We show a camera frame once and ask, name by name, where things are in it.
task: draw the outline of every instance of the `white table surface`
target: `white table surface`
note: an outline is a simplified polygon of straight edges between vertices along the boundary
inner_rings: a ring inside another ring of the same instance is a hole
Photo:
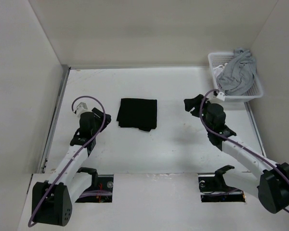
[[[71,103],[81,95],[96,97],[106,113],[112,115],[112,122],[98,135],[95,149],[84,162],[84,166],[96,168],[99,174],[204,173],[225,165],[246,171],[235,159],[211,145],[200,120],[184,110],[184,99],[205,94],[212,87],[206,67],[72,70],[46,173],[56,169],[79,127],[79,119],[71,112]],[[120,128],[116,119],[121,98],[157,99],[157,128],[149,133]],[[89,109],[98,107],[90,99],[79,102],[86,102]],[[244,104],[225,104],[224,107],[226,124],[260,152]]]
[[[74,204],[65,227],[28,228],[32,187],[49,174],[35,174],[19,231],[289,231],[289,214],[271,214],[258,199],[202,203],[197,174],[115,174],[113,202]]]

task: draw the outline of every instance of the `laundry basket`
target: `laundry basket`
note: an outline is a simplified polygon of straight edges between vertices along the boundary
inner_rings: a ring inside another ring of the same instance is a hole
[[[225,63],[230,62],[234,57],[233,52],[215,52],[208,55],[210,71],[213,77],[214,88],[219,89],[219,86],[216,82],[216,77],[214,76],[213,68],[224,65]],[[263,90],[258,78],[255,78],[254,84],[251,88],[244,94],[240,96],[226,96],[225,102],[248,102],[255,98],[261,98],[263,96]]]

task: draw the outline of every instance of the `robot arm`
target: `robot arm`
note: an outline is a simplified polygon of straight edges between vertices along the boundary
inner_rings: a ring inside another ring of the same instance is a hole
[[[250,173],[239,173],[234,170],[233,166],[225,166],[215,172],[218,185],[221,185],[221,188],[234,187],[257,197],[271,213],[277,213],[286,208],[289,206],[289,185],[272,166],[276,167],[289,180],[289,164],[280,165],[266,157],[259,159],[247,152],[247,149],[252,149],[225,125],[226,114],[223,107],[217,103],[211,103],[218,101],[218,98],[224,98],[221,92],[216,96],[213,100],[204,99],[201,115],[199,111],[203,95],[185,99],[185,110],[189,112],[194,109],[191,111],[193,116],[202,116],[210,142],[221,151],[231,155],[250,171]]]
[[[65,226],[70,220],[72,205],[87,188],[97,183],[96,169],[81,167],[82,163],[90,156],[96,145],[96,140],[93,139],[78,155],[75,156],[75,154],[96,134],[102,125],[104,115],[96,108],[89,111],[85,103],[80,103],[77,106],[75,114],[80,118],[79,129],[70,142],[67,154],[48,180],[37,182],[32,189],[32,214],[34,215],[34,210],[45,192],[59,177],[50,193],[43,200],[33,222]],[[111,116],[106,114],[101,131],[110,122]]]

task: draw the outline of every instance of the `black cloth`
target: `black cloth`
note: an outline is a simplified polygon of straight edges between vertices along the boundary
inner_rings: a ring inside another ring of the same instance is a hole
[[[121,99],[117,121],[121,128],[156,129],[158,101],[145,99]]]

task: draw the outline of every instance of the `gray cloth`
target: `gray cloth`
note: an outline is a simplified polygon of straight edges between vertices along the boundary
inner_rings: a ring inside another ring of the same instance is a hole
[[[243,95],[253,85],[256,77],[256,59],[249,50],[236,48],[233,60],[220,73],[216,81],[226,95]]]

